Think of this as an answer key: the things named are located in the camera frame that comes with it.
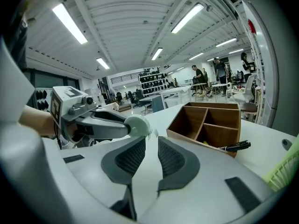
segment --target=black velcro strip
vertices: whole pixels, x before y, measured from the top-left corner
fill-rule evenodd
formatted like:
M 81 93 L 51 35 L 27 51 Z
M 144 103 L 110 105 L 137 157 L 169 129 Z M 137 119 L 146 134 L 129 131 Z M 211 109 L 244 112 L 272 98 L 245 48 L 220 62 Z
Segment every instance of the black velcro strip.
M 256 195 L 245 185 L 245 183 L 243 183 L 240 178 L 229 178 L 226 179 L 225 182 L 246 213 L 261 204 Z
M 84 157 L 80 154 L 75 155 L 75 156 L 71 156 L 71 157 L 67 157 L 64 158 L 65 163 L 69 163 L 69 162 L 74 162 L 74 161 L 78 161 L 80 159 L 83 159 Z

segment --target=cardboard box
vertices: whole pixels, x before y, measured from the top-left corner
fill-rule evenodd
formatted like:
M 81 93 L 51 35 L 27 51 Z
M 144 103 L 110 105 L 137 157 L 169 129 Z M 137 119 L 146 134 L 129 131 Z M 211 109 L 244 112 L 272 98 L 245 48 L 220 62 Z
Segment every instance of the cardboard box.
M 238 104 L 188 103 L 181 108 L 167 128 L 167 136 L 225 152 L 225 147 L 239 142 L 241 112 Z

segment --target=storage rack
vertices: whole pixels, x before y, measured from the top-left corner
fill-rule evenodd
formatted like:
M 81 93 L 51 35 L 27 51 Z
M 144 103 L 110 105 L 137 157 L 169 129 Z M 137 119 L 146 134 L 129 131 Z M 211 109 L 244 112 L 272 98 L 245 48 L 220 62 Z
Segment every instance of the storage rack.
M 150 81 L 141 81 L 141 79 L 143 78 L 148 78 L 150 77 L 151 79 L 153 78 L 153 80 L 150 80 Z M 170 82 L 166 82 L 166 79 L 170 80 L 169 77 L 164 74 L 164 73 L 158 73 L 158 74 L 151 74 L 151 75 L 146 75 L 146 76 L 139 76 L 139 85 L 140 85 L 140 89 L 142 91 L 142 94 L 143 96 L 147 97 L 147 96 L 150 96 L 150 95 L 153 95 L 153 94 L 159 94 L 160 92 L 162 91 L 165 91 L 165 90 L 168 90 L 169 88 L 165 88 L 165 85 L 169 85 Z M 154 82 L 162 82 L 162 85 L 156 85 L 156 86 L 152 86 L 152 87 L 148 87 L 148 88 L 143 88 L 142 85 L 146 85 L 146 84 L 149 84 L 149 83 L 154 83 Z

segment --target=woman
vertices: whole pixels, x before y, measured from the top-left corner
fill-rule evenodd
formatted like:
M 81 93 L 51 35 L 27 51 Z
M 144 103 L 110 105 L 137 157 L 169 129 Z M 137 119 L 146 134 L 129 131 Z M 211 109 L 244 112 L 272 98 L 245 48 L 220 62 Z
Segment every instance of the woman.
M 245 82 L 247 82 L 247 79 L 250 76 L 251 71 L 250 71 L 250 65 L 247 62 L 247 54 L 245 52 L 241 53 L 241 62 L 242 62 L 242 66 L 243 66 Z

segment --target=white chair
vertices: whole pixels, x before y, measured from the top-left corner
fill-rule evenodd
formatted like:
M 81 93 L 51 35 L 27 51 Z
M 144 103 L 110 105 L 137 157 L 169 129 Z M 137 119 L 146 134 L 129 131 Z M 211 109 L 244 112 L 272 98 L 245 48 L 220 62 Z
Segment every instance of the white chair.
M 254 96 L 251 91 L 252 83 L 256 75 L 251 75 L 248 77 L 244 92 L 238 92 L 230 90 L 232 96 L 230 97 L 231 101 L 236 103 L 248 103 L 254 99 Z

